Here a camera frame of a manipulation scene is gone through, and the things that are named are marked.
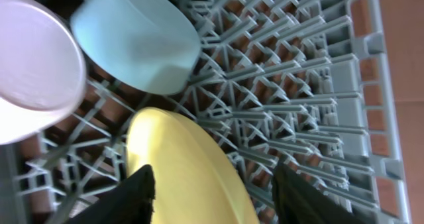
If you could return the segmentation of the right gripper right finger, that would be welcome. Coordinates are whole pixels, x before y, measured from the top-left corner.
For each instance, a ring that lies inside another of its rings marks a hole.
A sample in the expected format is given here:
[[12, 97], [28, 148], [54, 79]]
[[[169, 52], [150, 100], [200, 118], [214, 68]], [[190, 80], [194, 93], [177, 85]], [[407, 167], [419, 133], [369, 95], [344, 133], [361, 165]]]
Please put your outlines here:
[[272, 199], [279, 224], [363, 224], [282, 162], [274, 168]]

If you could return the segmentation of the light blue bowl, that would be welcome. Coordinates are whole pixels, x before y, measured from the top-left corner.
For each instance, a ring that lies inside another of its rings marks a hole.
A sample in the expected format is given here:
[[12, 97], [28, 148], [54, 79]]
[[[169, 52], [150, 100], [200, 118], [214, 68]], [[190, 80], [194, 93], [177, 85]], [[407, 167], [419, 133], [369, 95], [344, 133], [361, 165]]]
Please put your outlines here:
[[168, 0], [85, 0], [70, 27], [100, 68], [157, 95], [180, 92], [201, 52], [195, 27]]

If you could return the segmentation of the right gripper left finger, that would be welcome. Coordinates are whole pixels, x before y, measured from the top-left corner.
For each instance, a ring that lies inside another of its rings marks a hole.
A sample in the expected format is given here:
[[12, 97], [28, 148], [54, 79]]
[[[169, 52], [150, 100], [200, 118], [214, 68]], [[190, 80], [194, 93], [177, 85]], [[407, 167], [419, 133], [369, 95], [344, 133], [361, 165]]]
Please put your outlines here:
[[154, 173], [147, 164], [66, 224], [150, 224], [154, 199]]

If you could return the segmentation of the yellow plastic plate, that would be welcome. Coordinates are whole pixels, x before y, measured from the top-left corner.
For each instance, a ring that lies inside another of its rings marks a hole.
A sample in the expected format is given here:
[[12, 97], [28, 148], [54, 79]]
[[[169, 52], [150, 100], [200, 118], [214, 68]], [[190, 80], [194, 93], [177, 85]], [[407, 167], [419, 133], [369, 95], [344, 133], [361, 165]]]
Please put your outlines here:
[[191, 119], [154, 107], [133, 116], [127, 133], [127, 174], [147, 164], [155, 179], [153, 223], [259, 222], [227, 155]]

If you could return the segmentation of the pink white bowl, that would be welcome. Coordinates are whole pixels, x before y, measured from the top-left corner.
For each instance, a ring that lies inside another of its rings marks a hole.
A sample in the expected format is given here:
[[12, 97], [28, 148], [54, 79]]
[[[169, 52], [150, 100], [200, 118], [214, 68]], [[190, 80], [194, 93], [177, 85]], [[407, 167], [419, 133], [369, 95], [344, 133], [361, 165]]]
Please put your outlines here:
[[1, 144], [73, 113], [87, 67], [67, 26], [35, 0], [1, 0]]

